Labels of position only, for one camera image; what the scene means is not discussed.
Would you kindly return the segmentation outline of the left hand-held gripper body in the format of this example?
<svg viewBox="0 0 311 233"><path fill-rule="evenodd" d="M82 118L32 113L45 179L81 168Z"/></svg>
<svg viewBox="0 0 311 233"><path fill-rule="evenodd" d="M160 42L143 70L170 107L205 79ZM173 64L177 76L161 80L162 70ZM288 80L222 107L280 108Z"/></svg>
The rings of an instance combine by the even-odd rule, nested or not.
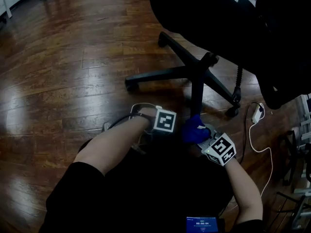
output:
<svg viewBox="0 0 311 233"><path fill-rule="evenodd" d="M131 113L138 114L141 108L153 108L156 110L155 116L146 115L150 121L150 126L147 129L148 133L172 133L174 131L176 112L166 110L159 105L151 103L137 103L132 106Z"/></svg>

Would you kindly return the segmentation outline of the person's right forearm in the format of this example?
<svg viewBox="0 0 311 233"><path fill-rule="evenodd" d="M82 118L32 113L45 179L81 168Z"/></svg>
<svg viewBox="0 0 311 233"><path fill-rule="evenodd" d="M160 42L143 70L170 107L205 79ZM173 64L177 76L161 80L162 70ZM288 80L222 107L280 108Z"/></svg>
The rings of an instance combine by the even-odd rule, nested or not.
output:
<svg viewBox="0 0 311 233"><path fill-rule="evenodd" d="M263 204L258 187L239 162L232 158L225 165L234 198L239 207L235 224L251 220L262 220Z"/></svg>

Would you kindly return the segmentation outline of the blue cloth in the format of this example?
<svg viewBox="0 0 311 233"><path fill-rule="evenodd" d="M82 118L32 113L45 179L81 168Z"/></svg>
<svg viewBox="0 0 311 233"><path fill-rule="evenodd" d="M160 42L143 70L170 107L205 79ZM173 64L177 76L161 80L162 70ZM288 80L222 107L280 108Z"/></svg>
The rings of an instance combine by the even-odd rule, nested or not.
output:
<svg viewBox="0 0 311 233"><path fill-rule="evenodd" d="M183 124L181 135L186 144L200 144L210 139L211 130L202 122L200 115L196 114Z"/></svg>

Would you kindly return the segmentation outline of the black office chair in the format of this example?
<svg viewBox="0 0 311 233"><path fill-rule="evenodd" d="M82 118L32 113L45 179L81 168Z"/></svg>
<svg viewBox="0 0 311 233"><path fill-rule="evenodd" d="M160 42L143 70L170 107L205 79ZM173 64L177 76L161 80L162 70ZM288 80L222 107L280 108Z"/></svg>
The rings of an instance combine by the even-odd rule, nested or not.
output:
<svg viewBox="0 0 311 233"><path fill-rule="evenodd" d="M150 0L165 29L158 45L169 46L180 67L127 77L139 83L188 79L190 114L200 114L203 87L209 86L238 113L243 70L258 80L266 105L278 109L311 93L311 0Z"/></svg>

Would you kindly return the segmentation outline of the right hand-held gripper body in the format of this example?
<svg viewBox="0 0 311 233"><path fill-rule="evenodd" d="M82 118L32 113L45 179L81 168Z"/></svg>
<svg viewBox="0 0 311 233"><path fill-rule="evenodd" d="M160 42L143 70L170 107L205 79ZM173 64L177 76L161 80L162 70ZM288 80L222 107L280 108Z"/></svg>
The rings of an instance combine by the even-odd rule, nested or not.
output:
<svg viewBox="0 0 311 233"><path fill-rule="evenodd" d="M210 161L225 166L236 155L235 144L226 133L217 131L211 124L205 124L205 127L209 129L210 136L197 146Z"/></svg>

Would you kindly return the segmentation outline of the phone with blue screen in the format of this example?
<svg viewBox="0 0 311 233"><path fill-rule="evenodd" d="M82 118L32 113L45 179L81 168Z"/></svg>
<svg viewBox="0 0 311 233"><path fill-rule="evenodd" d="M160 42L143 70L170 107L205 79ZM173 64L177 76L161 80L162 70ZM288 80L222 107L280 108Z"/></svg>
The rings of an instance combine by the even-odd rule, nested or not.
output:
<svg viewBox="0 0 311 233"><path fill-rule="evenodd" d="M221 233L221 228L216 217L187 217L186 233Z"/></svg>

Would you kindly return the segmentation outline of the person's left forearm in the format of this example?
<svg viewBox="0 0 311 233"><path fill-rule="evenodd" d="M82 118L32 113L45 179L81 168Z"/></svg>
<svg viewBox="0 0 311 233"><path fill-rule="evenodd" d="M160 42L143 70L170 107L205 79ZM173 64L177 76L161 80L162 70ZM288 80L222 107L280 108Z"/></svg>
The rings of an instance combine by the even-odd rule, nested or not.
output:
<svg viewBox="0 0 311 233"><path fill-rule="evenodd" d="M105 175L122 161L131 146L149 126L148 119L135 116L112 127L93 138L77 154L74 162L91 165Z"/></svg>

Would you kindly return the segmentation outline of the black metal stand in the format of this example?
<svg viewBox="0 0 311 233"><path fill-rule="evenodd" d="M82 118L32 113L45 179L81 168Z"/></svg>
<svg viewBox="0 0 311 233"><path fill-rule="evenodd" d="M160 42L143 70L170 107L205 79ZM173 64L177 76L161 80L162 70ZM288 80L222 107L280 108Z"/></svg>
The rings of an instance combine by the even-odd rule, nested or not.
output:
<svg viewBox="0 0 311 233"><path fill-rule="evenodd" d="M293 180L298 160L298 151L294 130L287 131L286 133L280 135L278 137L278 146L280 150L287 150L286 160L288 160L288 163L282 172L282 185L289 186Z"/></svg>

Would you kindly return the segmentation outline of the grey metal rack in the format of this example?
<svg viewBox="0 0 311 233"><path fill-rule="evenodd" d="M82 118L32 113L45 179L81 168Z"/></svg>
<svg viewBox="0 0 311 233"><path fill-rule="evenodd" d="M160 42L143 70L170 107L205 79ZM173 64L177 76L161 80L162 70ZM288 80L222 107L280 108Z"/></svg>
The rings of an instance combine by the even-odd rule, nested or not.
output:
<svg viewBox="0 0 311 233"><path fill-rule="evenodd" d="M296 188L295 195L301 198L297 203L292 222L293 233L311 233L311 94L301 96L303 119L300 128L304 131L299 144L295 145L296 159L303 161L300 178L305 179L305 188Z"/></svg>

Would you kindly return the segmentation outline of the white power adaptor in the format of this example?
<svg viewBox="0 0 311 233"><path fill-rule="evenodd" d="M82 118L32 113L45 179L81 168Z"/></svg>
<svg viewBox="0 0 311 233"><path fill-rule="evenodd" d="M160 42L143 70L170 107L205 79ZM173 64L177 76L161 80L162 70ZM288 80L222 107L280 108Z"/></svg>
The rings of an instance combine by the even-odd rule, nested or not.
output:
<svg viewBox="0 0 311 233"><path fill-rule="evenodd" d="M264 116L264 106L262 103L259 103L252 116L253 124L257 124L263 116Z"/></svg>

